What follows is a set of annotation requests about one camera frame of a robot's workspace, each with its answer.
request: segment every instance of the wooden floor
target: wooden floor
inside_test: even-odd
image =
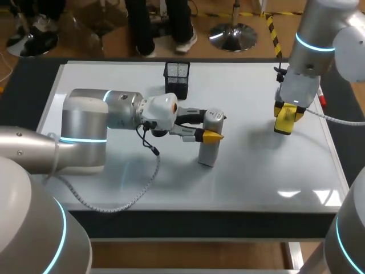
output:
[[[231,13],[233,0],[194,0],[200,13]],[[93,0],[69,0],[68,10],[78,9]],[[251,0],[241,0],[242,11],[252,12]],[[267,11],[303,11],[305,0],[269,0]],[[365,0],[361,2],[365,11]],[[300,16],[274,17],[274,26],[282,47],[284,57],[288,57],[294,43]],[[18,58],[9,55],[5,49],[8,37],[14,32],[12,17],[0,17],[0,52],[9,65],[14,67]],[[207,36],[209,29],[219,23],[229,22],[229,18],[197,17],[193,19],[198,42],[186,55],[187,58],[275,58],[274,47],[266,21],[259,17],[241,17],[240,22],[253,27],[258,33],[257,45],[242,53],[220,51],[210,45]],[[61,19],[62,31],[59,46],[44,56],[90,58],[88,51],[75,45],[78,32],[73,29],[70,15]],[[130,57],[134,54],[129,45],[127,27],[121,27],[107,34],[104,39],[105,57]],[[155,40],[158,57],[173,57],[173,41],[170,37]],[[0,79],[9,69],[0,60]],[[0,83],[5,86],[7,80]],[[354,93],[365,113],[365,85],[353,84]],[[302,243],[303,257],[306,260],[318,243]],[[247,268],[284,269],[282,245],[277,242],[259,243],[93,243],[94,267],[118,268]]]

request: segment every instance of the black pants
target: black pants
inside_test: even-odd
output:
[[[146,0],[125,0],[125,6],[128,10],[128,22],[138,51],[142,55],[148,55],[155,49],[155,44],[152,40]],[[188,0],[166,0],[166,6],[172,38],[176,43],[186,43],[193,36]]]
[[[20,7],[25,17],[30,18],[35,16],[33,9],[34,0],[14,0],[14,3]],[[66,0],[37,0],[37,3],[38,13],[57,21],[64,10]],[[16,16],[18,9],[10,5],[10,12]]]

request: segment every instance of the mesh pen holder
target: mesh pen holder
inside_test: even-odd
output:
[[[189,89],[190,63],[166,62],[165,92],[174,93],[179,100],[185,100]]]

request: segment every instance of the red object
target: red object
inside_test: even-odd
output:
[[[326,98],[323,95],[319,97],[319,102],[321,103],[322,107],[326,107],[327,102],[326,102]]]
[[[326,102],[325,96],[323,95],[323,91],[322,91],[321,87],[319,87],[319,89],[317,91],[317,95],[318,95],[318,99],[319,99],[319,102],[321,103],[322,108],[326,107],[327,102]]]

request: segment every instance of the glowing blue ring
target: glowing blue ring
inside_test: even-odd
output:
[[[51,271],[52,267],[55,265],[59,255],[61,253],[61,250],[64,246],[64,241],[66,239],[66,227],[67,227],[66,214],[64,213],[64,210],[63,210],[61,204],[56,199],[55,199],[55,201],[57,202],[59,208],[61,209],[61,213],[62,213],[62,219],[63,219],[62,237],[61,237],[61,242],[59,243],[55,256],[53,257],[51,263],[49,264],[49,266],[46,268],[46,270],[42,274],[48,274]]]
[[[59,138],[61,141],[64,142],[77,142],[77,143],[106,143],[107,140],[106,139],[102,139],[102,140],[98,140],[98,139],[79,139],[79,138],[66,138],[66,137],[61,137]]]
[[[103,101],[105,102],[105,100],[107,99],[109,93],[111,93],[111,90],[108,90],[107,93],[105,93]]]
[[[340,233],[338,232],[338,216],[337,216],[337,219],[336,219],[336,232],[337,232],[338,243],[340,244],[340,247],[342,249],[342,252],[343,252],[344,256],[350,262],[352,267],[354,267],[360,274],[364,274],[364,272],[361,271],[361,269],[353,262],[353,260],[351,260],[350,256],[347,254],[345,248],[343,247],[343,244],[342,244],[342,241],[341,241],[341,238],[340,238]]]
[[[303,40],[301,40],[299,38],[298,33],[295,34],[295,37],[297,37],[297,40],[298,40],[298,42],[300,44],[302,44],[303,46],[307,47],[308,49],[315,50],[315,51],[323,51],[323,52],[335,51],[334,48],[325,49],[323,47],[314,47],[314,46],[308,45],[306,42],[304,42]]]

